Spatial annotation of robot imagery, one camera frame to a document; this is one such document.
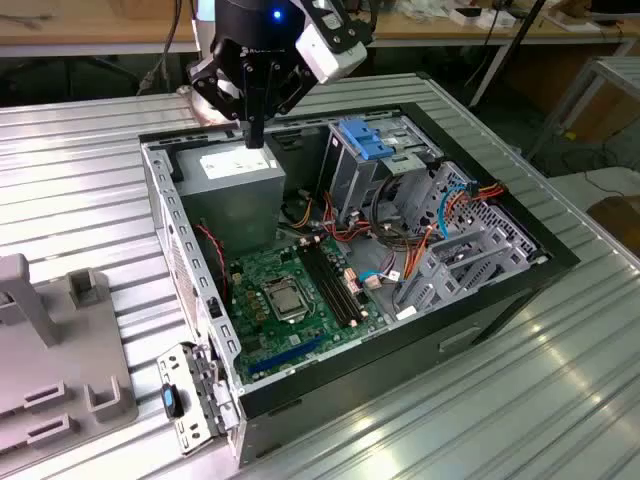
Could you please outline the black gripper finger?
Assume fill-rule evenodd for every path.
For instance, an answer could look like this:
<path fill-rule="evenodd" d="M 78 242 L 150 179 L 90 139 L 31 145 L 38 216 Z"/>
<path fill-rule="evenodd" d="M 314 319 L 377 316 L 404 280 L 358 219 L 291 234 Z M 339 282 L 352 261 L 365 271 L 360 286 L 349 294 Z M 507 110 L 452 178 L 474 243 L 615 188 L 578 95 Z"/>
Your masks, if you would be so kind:
<path fill-rule="evenodd" d="M 286 71 L 272 64 L 266 77 L 261 99 L 261 112 L 254 121 L 254 147 L 264 145 L 265 123 L 277 114 L 287 114 L 317 83 L 316 77 L 301 65 Z"/>
<path fill-rule="evenodd" d="M 187 69 L 192 89 L 200 98 L 200 110 L 215 110 L 225 119 L 236 122 L 247 149 L 255 148 L 254 121 L 247 116 L 246 94 L 223 72 L 213 55 L 192 63 Z"/>

